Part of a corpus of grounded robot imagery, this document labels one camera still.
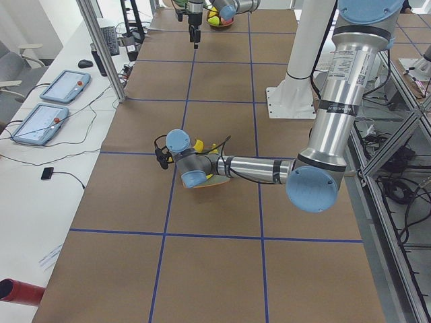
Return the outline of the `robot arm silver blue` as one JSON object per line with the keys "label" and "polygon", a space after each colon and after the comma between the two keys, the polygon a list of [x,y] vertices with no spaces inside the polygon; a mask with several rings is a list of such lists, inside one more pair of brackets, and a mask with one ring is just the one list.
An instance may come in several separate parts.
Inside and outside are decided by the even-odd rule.
{"label": "robot arm silver blue", "polygon": [[[212,7],[217,9],[218,13],[221,15],[221,18],[223,18],[224,20],[230,20],[234,18],[234,16],[237,14],[254,12],[256,9],[258,9],[261,2],[259,0],[215,0],[210,1],[210,3]],[[174,4],[174,1],[172,1],[172,5],[174,6],[176,18],[179,22],[183,20],[184,15],[188,17],[190,42],[193,43],[195,48],[198,48],[198,45],[201,41],[200,27],[203,20],[204,1],[185,1],[182,5],[179,5],[178,7]]]}
{"label": "robot arm silver blue", "polygon": [[267,89],[270,117],[311,118],[308,145],[291,160],[227,156],[224,145],[198,151],[181,129],[156,148],[162,168],[175,164],[183,185],[210,176],[283,184],[299,209],[332,207],[347,167],[344,151],[376,55],[389,50],[401,1],[305,1],[286,76]]}

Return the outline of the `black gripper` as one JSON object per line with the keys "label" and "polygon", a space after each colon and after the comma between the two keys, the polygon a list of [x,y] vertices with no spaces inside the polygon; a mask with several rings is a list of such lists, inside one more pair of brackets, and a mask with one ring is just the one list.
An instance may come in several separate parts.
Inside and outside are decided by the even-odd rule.
{"label": "black gripper", "polygon": [[155,148],[155,154],[161,168],[168,168],[168,165],[174,162],[172,154],[167,147]]}
{"label": "black gripper", "polygon": [[203,16],[203,0],[175,1],[175,14],[179,22],[183,21],[183,16],[188,17],[190,42],[200,43]]}

